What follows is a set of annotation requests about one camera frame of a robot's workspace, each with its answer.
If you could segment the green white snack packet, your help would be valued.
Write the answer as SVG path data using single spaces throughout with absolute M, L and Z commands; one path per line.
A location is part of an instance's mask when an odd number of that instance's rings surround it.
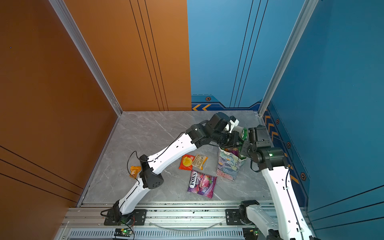
M 248 139 L 248 129 L 247 128 L 243 128 L 243 130 L 241 132 L 241 139 L 242 139 L 242 141 L 245 141 Z

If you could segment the floral paper gift bag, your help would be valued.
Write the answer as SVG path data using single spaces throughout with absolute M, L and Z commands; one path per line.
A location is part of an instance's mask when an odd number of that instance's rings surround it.
M 247 157 L 240 154 L 241 148 L 219 148 L 217 176 L 234 181 L 240 168 L 244 165 Z

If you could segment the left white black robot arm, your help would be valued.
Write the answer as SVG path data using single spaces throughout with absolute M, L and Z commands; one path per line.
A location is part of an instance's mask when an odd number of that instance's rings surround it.
M 115 223 L 128 220 L 141 199 L 164 183 L 162 171 L 183 155 L 212 142 L 223 148 L 238 147 L 240 133 L 234 130 L 238 125 L 239 120 L 234 116 L 218 112 L 210 120 L 191 125 L 160 152 L 149 157 L 140 156 L 142 171 L 139 178 L 130 191 L 114 203 L 108 217 Z

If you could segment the purple Fox's candy bag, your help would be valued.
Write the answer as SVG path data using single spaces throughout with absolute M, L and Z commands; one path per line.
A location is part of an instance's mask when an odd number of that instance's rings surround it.
M 192 170 L 187 192 L 212 199 L 216 181 L 217 177 L 215 176 Z

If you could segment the red yellow snack packet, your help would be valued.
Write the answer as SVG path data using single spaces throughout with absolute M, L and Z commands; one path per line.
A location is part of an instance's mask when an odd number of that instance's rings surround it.
M 193 169 L 192 163 L 194 162 L 194 160 L 195 160 L 195 156 L 183 155 L 180 166 L 179 166 L 179 170 L 191 171 Z

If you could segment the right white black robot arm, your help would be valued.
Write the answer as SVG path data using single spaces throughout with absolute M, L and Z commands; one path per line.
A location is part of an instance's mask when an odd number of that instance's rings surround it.
M 271 192 L 277 221 L 258 204 L 245 206 L 245 217 L 262 232 L 267 240 L 316 240 L 302 214 L 290 177 L 290 168 L 281 148 L 269 141 L 243 143 L 241 154 L 258 164 Z

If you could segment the tan cracker packet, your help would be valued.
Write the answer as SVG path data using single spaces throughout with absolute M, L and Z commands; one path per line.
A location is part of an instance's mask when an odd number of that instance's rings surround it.
M 192 166 L 195 167 L 195 168 L 198 168 L 200 170 L 203 170 L 204 169 L 204 164 L 206 163 L 207 160 L 208 160 L 207 156 L 196 155 L 195 159 L 192 162 Z

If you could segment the small orange candy packet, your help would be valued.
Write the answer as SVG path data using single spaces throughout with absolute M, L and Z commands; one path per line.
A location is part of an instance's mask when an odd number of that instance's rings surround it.
M 141 172 L 142 168 L 140 166 L 130 166 L 129 167 L 129 174 L 130 177 L 137 179 L 139 173 Z

